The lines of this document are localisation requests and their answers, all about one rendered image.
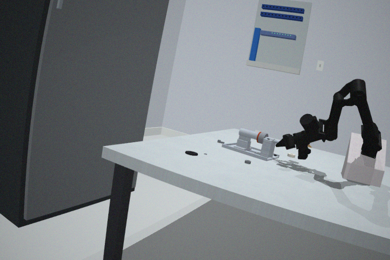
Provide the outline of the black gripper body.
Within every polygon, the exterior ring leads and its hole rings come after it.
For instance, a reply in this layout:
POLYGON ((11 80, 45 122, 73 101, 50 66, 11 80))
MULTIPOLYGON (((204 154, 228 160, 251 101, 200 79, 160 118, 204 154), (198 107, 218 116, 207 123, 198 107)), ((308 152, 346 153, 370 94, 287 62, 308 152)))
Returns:
POLYGON ((283 135, 283 140, 286 150, 294 148, 295 145, 299 146, 310 143, 306 131, 294 133, 293 136, 290 134, 283 135))

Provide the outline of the black flat washer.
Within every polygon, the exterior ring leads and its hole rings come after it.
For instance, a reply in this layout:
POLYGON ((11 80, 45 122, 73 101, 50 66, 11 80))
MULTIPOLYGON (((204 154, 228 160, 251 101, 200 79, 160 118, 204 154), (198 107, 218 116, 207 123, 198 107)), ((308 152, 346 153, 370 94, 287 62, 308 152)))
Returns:
POLYGON ((198 153, 192 151, 186 151, 185 153, 190 156, 198 156, 198 153))

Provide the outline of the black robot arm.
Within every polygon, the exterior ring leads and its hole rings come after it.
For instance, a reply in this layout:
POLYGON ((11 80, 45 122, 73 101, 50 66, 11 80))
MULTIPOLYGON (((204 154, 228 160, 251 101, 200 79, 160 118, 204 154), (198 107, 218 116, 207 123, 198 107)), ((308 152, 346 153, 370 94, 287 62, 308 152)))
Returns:
MULTIPOLYGON (((333 103, 327 120, 319 119, 311 114, 305 114, 300 118, 300 123, 310 142, 321 140, 325 142, 336 140, 338 137, 338 123, 341 115, 342 107, 353 106, 358 107, 363 125, 361 125, 361 137, 363 144, 361 154, 364 156, 376 158, 377 152, 382 149, 381 132, 377 125, 373 122, 369 106, 367 103, 366 84, 362 79, 355 79, 344 85, 340 91, 333 95, 333 103), (350 92, 350 98, 344 99, 350 92), (324 132, 323 132, 324 125, 324 132)), ((308 144, 296 146, 298 149, 298 159, 306 160, 311 150, 308 149, 308 144)))

